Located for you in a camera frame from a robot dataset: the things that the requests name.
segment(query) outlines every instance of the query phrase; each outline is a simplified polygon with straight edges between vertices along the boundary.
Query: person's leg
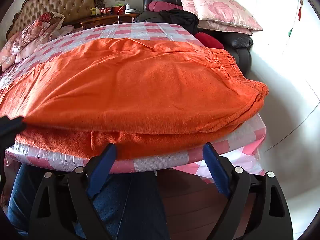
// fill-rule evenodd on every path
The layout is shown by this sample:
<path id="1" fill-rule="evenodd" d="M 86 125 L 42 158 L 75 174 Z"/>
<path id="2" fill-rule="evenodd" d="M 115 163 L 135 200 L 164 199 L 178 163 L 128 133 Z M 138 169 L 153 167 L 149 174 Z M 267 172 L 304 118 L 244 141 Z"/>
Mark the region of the person's leg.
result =
<path id="1" fill-rule="evenodd" d="M 22 164 L 15 179 L 7 217 L 22 235 L 28 232 L 33 201 L 47 171 L 47 169 Z"/>
<path id="2" fill-rule="evenodd" d="M 114 240 L 170 239 L 153 171 L 110 174 L 93 205 Z"/>

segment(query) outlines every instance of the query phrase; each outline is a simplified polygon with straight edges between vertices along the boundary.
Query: jeans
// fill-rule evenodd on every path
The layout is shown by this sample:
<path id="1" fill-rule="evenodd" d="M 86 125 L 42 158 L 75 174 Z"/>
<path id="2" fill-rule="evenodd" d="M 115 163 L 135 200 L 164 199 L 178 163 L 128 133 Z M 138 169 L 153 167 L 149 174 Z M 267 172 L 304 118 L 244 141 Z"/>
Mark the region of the jeans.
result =
<path id="1" fill-rule="evenodd" d="M 33 200 L 47 171 L 22 164 L 13 186 L 7 217 L 26 238 Z M 170 239 L 153 171 L 110 174 L 101 192 L 92 200 L 114 240 Z M 75 231 L 85 238 L 80 224 L 75 226 Z"/>

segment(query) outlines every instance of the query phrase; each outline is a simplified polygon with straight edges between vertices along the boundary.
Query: silver bolt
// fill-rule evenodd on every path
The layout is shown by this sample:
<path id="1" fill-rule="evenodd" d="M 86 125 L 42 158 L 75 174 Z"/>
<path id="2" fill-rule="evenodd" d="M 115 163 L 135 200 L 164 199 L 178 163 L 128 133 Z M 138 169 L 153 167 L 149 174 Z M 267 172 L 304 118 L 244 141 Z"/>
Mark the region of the silver bolt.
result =
<path id="1" fill-rule="evenodd" d="M 272 171 L 268 171 L 268 172 L 267 172 L 267 175 L 268 175 L 270 178 L 274 178 L 274 177 L 275 177 L 275 174 L 274 174 Z"/>
<path id="2" fill-rule="evenodd" d="M 83 172 L 83 167 L 76 167 L 75 172 L 76 173 L 82 173 Z"/>
<path id="3" fill-rule="evenodd" d="M 52 176 L 52 172 L 51 171 L 48 171 L 44 174 L 44 177 L 45 178 L 50 178 Z"/>
<path id="4" fill-rule="evenodd" d="M 243 169 L 241 167 L 235 167 L 235 172 L 236 173 L 242 173 Z"/>

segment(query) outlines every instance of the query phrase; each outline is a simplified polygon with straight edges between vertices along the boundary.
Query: wooden bedside table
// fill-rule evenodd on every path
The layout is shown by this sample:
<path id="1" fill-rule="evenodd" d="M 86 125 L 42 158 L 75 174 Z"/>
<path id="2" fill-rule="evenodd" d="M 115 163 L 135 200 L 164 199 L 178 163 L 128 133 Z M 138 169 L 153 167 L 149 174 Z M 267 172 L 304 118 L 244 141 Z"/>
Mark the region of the wooden bedside table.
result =
<path id="1" fill-rule="evenodd" d="M 134 19 L 138 17 L 140 13 L 127 13 L 119 14 L 120 22 L 119 23 L 133 23 Z M 99 15 L 91 16 L 85 19 L 82 19 L 80 25 L 84 30 L 95 28 L 98 26 L 118 24 L 118 15 Z"/>

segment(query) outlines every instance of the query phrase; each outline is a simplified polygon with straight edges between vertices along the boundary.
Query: white cable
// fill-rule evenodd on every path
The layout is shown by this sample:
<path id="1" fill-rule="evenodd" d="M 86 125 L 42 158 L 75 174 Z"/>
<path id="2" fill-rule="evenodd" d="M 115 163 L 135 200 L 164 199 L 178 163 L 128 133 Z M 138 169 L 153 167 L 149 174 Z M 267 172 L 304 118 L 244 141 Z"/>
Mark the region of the white cable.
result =
<path id="1" fill-rule="evenodd" d="M 121 6 L 120 9 L 118 10 L 118 24 L 119 24 L 119 22 L 120 22 L 119 11 L 121 10 L 121 8 L 122 8 L 123 6 Z"/>

